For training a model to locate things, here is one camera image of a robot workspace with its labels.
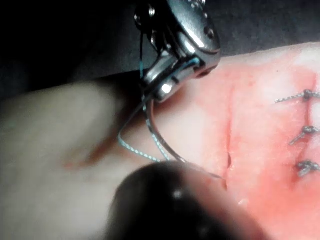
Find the right arm needle driver jaw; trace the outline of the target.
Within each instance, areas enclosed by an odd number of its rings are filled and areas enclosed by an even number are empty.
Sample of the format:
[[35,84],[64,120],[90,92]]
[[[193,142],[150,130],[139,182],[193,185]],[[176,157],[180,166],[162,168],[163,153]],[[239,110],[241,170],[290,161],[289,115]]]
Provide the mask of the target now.
[[182,59],[185,58],[178,59],[168,51],[163,51],[142,79],[144,91],[148,94],[154,94],[161,78],[169,73],[173,65]]
[[154,99],[165,102],[172,97],[189,80],[201,79],[211,73],[219,64],[219,54],[190,56],[179,60],[165,74],[156,86]]

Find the right arm needle driver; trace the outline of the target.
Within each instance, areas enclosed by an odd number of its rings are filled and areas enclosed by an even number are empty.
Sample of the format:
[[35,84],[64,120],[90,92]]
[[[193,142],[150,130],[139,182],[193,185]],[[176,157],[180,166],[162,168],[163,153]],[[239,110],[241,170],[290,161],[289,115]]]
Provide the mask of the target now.
[[220,39],[204,0],[140,0],[134,20],[157,52],[171,49],[178,58],[221,59]]

